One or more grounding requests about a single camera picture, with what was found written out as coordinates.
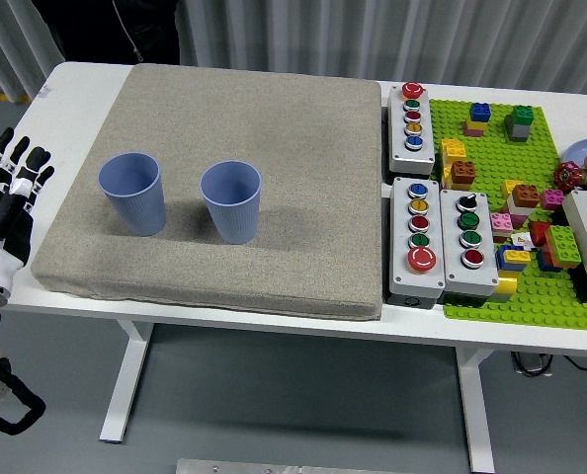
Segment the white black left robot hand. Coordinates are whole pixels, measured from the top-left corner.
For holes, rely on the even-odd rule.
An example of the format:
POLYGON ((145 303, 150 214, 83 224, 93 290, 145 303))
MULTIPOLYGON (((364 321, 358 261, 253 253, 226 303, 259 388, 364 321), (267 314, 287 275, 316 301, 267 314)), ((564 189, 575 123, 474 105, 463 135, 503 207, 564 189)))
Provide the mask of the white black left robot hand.
POLYGON ((38 194, 54 173, 51 154, 32 148, 11 127, 0 135, 0 294, 10 290, 13 275, 31 254, 32 211, 38 194))

